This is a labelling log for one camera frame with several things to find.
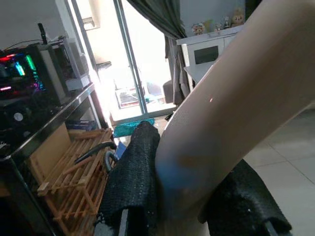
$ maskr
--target desk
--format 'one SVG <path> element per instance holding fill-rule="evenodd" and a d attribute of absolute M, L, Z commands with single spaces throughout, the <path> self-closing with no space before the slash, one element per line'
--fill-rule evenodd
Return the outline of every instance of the desk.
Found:
<path fill-rule="evenodd" d="M 25 160 L 49 137 L 73 112 L 84 113 L 91 108 L 95 121 L 99 128 L 107 128 L 102 111 L 95 93 L 94 84 L 89 84 L 80 92 L 73 94 L 70 101 L 61 107 L 60 111 L 51 117 L 15 151 L 3 159 L 0 159 L 0 177 L 5 183 L 19 212 L 23 214 L 31 232 L 36 235 L 62 235 L 56 224 L 51 220 L 50 212 L 45 203 L 37 197 L 37 183 L 32 177 Z"/>

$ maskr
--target teal doormat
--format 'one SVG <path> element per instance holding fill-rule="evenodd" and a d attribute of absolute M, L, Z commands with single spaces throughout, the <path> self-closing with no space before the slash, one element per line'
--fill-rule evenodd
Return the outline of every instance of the teal doormat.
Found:
<path fill-rule="evenodd" d="M 155 122 L 154 118 L 143 119 L 143 120 L 149 122 L 151 125 L 154 125 L 154 122 Z M 136 129 L 136 127 L 138 126 L 138 124 L 140 124 L 140 122 L 143 120 L 138 120 L 138 121 L 134 121 L 130 123 L 117 125 L 114 130 L 114 138 L 131 135 L 133 131 Z"/>

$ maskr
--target plush toy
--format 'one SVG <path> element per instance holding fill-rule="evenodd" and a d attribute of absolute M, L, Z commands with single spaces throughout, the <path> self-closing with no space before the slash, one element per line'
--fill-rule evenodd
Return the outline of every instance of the plush toy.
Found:
<path fill-rule="evenodd" d="M 194 24 L 191 29 L 195 35 L 201 35 L 205 31 L 205 26 L 203 23 Z"/>
<path fill-rule="evenodd" d="M 232 27 L 240 26 L 244 24 L 245 17 L 243 10 L 241 8 L 237 8 L 234 12 L 234 16 L 232 17 Z"/>

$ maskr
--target white tile floor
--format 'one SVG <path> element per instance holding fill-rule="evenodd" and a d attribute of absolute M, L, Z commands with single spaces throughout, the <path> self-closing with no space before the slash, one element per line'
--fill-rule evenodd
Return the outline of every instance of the white tile floor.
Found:
<path fill-rule="evenodd" d="M 162 134 L 167 122 L 157 118 Z M 263 179 L 294 236 L 315 235 L 315 110 L 305 111 L 258 144 L 245 160 Z"/>

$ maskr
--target wooden rack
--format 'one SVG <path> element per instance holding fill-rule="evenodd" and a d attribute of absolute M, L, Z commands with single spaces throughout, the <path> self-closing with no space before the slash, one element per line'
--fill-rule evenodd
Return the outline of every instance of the wooden rack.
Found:
<path fill-rule="evenodd" d="M 107 181 L 103 156 L 109 148 L 77 165 L 74 160 L 99 143 L 109 141 L 111 136 L 111 129 L 79 135 L 37 190 L 67 236 L 93 234 L 93 222 Z"/>

